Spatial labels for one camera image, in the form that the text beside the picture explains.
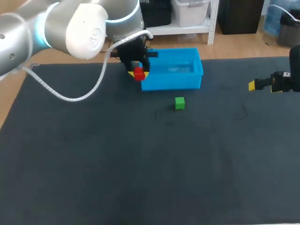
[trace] blue plastic bin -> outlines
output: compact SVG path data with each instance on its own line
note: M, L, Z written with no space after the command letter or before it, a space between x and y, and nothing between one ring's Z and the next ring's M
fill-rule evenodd
M203 67L197 48L156 49L150 58L150 72L141 81L142 90L199 89Z

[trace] floor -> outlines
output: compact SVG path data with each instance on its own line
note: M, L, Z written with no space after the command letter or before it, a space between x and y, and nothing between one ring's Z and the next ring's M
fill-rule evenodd
M4 0L0 3L0 13L11 11L24 0ZM206 59L235 59L252 57L288 56L289 50L277 46L272 39L266 37L262 31L250 35L222 35L217 28L215 42L206 45L207 34L159 36L148 43L152 48L185 48L197 47L203 60ZM45 50L35 55L31 63L93 63L102 62L105 53L100 53L89 61L77 60L56 50ZM24 81L25 74L11 74L0 83L0 128L10 110L10 107Z

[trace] storage box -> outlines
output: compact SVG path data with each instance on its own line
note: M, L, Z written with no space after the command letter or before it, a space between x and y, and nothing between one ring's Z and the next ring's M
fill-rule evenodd
M154 51L158 51L158 58L149 58L150 72L148 77L141 81L143 91L200 88L203 68L197 48Z
M171 0L140 0L140 5L146 27L159 27L171 23Z
M210 0L172 0L175 19L180 27L204 23Z

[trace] white cable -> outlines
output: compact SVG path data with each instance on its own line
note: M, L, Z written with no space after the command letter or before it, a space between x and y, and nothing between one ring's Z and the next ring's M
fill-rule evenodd
M68 97L65 97L61 94L59 94L58 92L56 92L54 89L52 89L48 84L46 84L36 73L34 73L31 69L27 68L27 67L22 67L22 70L24 70L25 72L27 72L28 74L30 74L34 79L36 79L41 85L43 85L48 91L50 91L53 95L55 95L56 97L64 100L64 101L68 101L68 102L79 102L79 101L82 101L86 98L88 98L89 96L91 96L96 90L97 88L99 87L100 83L102 82L102 79L103 79L103 76L104 76L104 73L105 73L105 70L106 70L106 66L107 66L107 62L108 62L108 59L110 57L110 53L112 52L112 50L132 39L135 39L137 38L138 36L141 36L141 35L147 35L149 38L153 38L153 35L148 31L148 30L142 30L142 31L139 31L115 44L113 44L112 46L110 46L107 50L107 53L105 55L105 59L104 59L104 63L103 63L103 66L102 66L102 70L101 70L101 74L100 74L100 77L96 83L96 85L93 87L93 89L91 91L89 91L87 94L85 94L84 96L81 96L81 97L77 97L77 98L68 98Z
M280 7L280 6L277 6L277 5L269 5L268 7L270 6L274 6L274 7L277 7L283 11L285 11L294 21L297 21L297 22L300 22L300 20L297 20L292 14L290 14L287 10L285 10L284 8Z

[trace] black table mat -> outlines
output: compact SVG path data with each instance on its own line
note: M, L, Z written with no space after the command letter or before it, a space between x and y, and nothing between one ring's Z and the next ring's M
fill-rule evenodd
M252 79L289 71L288 58L203 67L200 90L141 92L110 64L79 103L28 76L0 131L0 224L300 222L300 95L248 92ZM74 98L101 64L33 69Z

